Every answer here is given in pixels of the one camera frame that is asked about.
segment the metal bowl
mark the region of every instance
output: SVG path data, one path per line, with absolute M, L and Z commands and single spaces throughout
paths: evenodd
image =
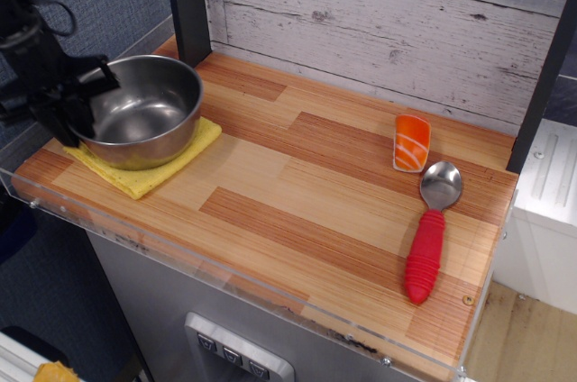
M 120 87 L 90 99 L 94 137 L 71 130 L 114 168 L 143 170 L 175 159 L 197 132 L 204 89 L 196 71 L 179 60 L 153 55 L 108 66 Z

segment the black frame post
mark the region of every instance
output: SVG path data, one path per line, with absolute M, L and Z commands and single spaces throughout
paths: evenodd
M 511 172 L 521 173 L 576 27 L 577 0 L 567 0 L 508 161 Z
M 170 0 L 179 58 L 191 67 L 210 54 L 205 0 Z

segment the wooden shelf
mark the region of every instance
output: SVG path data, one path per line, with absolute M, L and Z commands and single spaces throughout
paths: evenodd
M 173 41 L 159 53 L 175 50 Z M 202 113 L 224 132 L 143 199 L 109 186 L 56 141 L 18 169 L 14 186 L 84 227 L 212 270 L 295 317 L 343 335 L 358 325 L 363 352 L 448 380 L 463 362 L 517 183 L 505 170 L 514 139 L 224 55 L 211 54 L 197 71 Z M 449 160 L 463 176 L 463 196 L 445 212 L 441 272 L 420 306 L 402 286 L 426 209 L 421 177 L 392 167 L 403 113 L 432 124 L 428 164 Z

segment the white appliance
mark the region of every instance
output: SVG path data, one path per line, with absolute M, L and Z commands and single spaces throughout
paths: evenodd
M 517 184 L 493 279 L 577 314 L 577 128 L 543 120 Z
M 42 355 L 0 332 L 0 382 L 33 382 L 38 367 L 46 362 Z

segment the salmon sushi toy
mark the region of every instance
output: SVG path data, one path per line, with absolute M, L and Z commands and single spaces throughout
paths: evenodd
M 395 121 L 393 168 L 419 173 L 425 168 L 431 145 L 431 124 L 413 114 L 400 114 Z

